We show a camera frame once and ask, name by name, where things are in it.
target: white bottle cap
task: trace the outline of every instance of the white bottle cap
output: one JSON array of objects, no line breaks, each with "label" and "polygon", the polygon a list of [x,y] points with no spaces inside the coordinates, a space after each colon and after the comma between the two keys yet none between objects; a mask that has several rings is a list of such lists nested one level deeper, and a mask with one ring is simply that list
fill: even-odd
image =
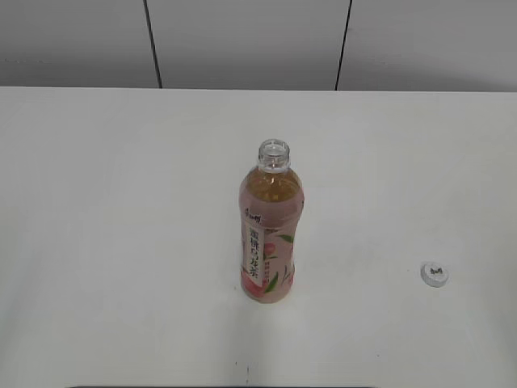
[{"label": "white bottle cap", "polygon": [[438,263],[424,263],[420,270],[423,281],[431,287],[442,287],[447,283],[449,272]]}]

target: pink label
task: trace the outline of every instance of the pink label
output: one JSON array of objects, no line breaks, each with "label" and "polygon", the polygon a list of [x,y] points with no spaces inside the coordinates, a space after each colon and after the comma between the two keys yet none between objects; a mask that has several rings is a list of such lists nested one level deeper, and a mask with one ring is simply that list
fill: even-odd
[{"label": "pink label", "polygon": [[242,188],[242,285],[262,302],[275,302],[291,288],[294,236],[303,204],[301,190],[284,202],[264,202]]},{"label": "pink label", "polygon": [[296,223],[263,229],[244,221],[242,228],[242,276],[246,289],[255,297],[286,293],[294,277],[292,251]]}]

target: green leaf graphic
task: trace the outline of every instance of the green leaf graphic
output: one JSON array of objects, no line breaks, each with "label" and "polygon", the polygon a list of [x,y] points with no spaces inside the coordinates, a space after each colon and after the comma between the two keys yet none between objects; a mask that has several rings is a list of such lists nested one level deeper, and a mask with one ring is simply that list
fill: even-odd
[{"label": "green leaf graphic", "polygon": [[289,236],[288,234],[281,234],[278,237],[282,238],[284,241],[287,241],[290,244],[294,243],[294,237],[293,236]]},{"label": "green leaf graphic", "polygon": [[278,272],[276,273],[273,280],[269,282],[269,285],[267,285],[266,291],[264,291],[264,293],[270,293],[275,288],[277,281],[278,281]]}]

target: bottle neck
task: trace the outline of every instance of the bottle neck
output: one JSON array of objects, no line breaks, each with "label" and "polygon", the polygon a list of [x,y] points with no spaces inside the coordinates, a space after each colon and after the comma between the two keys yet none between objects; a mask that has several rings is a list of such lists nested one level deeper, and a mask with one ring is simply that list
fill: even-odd
[{"label": "bottle neck", "polygon": [[259,170],[268,174],[281,174],[289,170],[289,146],[285,141],[266,140],[258,149]]}]

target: bottle label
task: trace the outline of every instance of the bottle label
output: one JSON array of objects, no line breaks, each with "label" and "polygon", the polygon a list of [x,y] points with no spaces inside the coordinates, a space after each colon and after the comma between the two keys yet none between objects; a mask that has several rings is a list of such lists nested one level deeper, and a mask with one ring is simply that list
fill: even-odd
[{"label": "bottle label", "polygon": [[262,287],[264,278],[264,230],[253,226],[248,221],[243,222],[244,230],[244,268],[246,273],[257,286]]},{"label": "bottle label", "polygon": [[296,223],[264,229],[256,222],[242,222],[242,283],[256,298],[285,293],[292,285],[292,250]]}]

